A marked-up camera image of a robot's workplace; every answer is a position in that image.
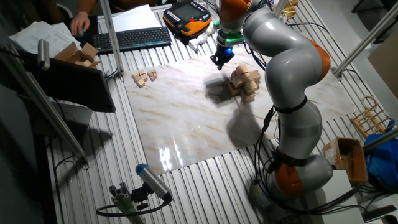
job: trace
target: marble mat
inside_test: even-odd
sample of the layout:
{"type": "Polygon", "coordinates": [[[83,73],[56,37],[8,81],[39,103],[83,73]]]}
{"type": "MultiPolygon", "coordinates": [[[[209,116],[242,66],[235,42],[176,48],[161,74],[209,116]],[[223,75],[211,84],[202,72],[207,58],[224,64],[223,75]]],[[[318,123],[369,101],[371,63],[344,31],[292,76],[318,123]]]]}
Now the marble mat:
{"type": "MultiPolygon", "coordinates": [[[[210,56],[154,67],[158,79],[140,89],[124,77],[147,163],[163,174],[256,143],[265,115],[272,106],[262,71],[242,48],[218,71],[210,56]],[[261,72],[256,100],[243,104],[230,97],[226,84],[238,65],[261,72]]],[[[350,97],[331,72],[307,88],[323,122],[354,112],[350,97]]],[[[266,137],[275,136],[272,120],[266,137]]]]}

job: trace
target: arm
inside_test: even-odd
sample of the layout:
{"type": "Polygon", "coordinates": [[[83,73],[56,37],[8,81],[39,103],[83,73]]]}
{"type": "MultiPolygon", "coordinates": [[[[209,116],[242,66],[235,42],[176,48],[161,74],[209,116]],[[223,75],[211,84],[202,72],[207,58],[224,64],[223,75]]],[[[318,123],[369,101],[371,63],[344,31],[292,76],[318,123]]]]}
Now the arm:
{"type": "Polygon", "coordinates": [[[97,0],[79,0],[78,14],[73,18],[70,24],[72,35],[81,35],[81,27],[84,25],[84,32],[90,26],[88,15],[94,10],[97,0]]]}
{"type": "Polygon", "coordinates": [[[287,27],[261,0],[221,0],[217,51],[221,70],[231,49],[244,40],[251,49],[272,57],[265,81],[279,114],[280,143],[266,180],[273,201],[302,197],[325,185],[333,175],[329,162],[311,155],[322,133],[318,108],[305,89],[318,83],[330,67],[329,55],[316,43],[287,27]]]}

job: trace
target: paper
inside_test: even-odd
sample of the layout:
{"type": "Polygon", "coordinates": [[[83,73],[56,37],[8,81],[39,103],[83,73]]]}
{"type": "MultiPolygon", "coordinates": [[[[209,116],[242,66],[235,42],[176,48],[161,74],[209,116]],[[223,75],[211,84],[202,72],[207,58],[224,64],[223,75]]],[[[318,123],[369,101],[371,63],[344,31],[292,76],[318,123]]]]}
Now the paper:
{"type": "Polygon", "coordinates": [[[80,42],[72,35],[64,34],[65,28],[67,27],[62,27],[62,25],[52,27],[46,22],[34,22],[9,38],[32,54],[37,54],[39,40],[45,40],[49,43],[50,57],[54,57],[72,42],[75,42],[77,46],[80,45],[80,42]]]}
{"type": "Polygon", "coordinates": [[[113,26],[116,32],[121,32],[160,27],[161,25],[149,5],[146,4],[113,17],[113,26]]]}
{"type": "Polygon", "coordinates": [[[52,25],[52,27],[58,31],[59,33],[69,36],[69,37],[73,37],[72,33],[69,31],[69,29],[67,28],[67,25],[65,25],[63,22],[58,23],[58,24],[54,24],[52,25]]]}

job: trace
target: black monitor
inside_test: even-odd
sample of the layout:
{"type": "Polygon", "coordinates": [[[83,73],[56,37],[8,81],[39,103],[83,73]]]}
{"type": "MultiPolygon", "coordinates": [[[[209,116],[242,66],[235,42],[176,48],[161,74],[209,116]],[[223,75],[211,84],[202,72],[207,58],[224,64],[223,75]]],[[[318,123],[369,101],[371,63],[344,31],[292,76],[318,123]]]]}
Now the black monitor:
{"type": "MultiPolygon", "coordinates": [[[[18,51],[26,63],[37,65],[37,54],[18,51]]],[[[32,71],[47,96],[87,106],[93,111],[116,111],[102,71],[50,58],[47,71],[32,71]]]]}

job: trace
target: black keyboard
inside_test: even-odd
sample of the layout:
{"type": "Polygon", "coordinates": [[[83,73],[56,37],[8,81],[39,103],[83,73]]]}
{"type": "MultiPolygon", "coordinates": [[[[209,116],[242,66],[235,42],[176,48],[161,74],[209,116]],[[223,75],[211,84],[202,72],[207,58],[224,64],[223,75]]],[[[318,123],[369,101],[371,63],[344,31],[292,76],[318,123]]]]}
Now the black keyboard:
{"type": "MultiPolygon", "coordinates": [[[[169,31],[166,27],[154,27],[117,32],[120,51],[164,47],[171,44],[169,31]]],[[[93,35],[93,47],[99,54],[113,52],[108,34],[93,35]]]]}

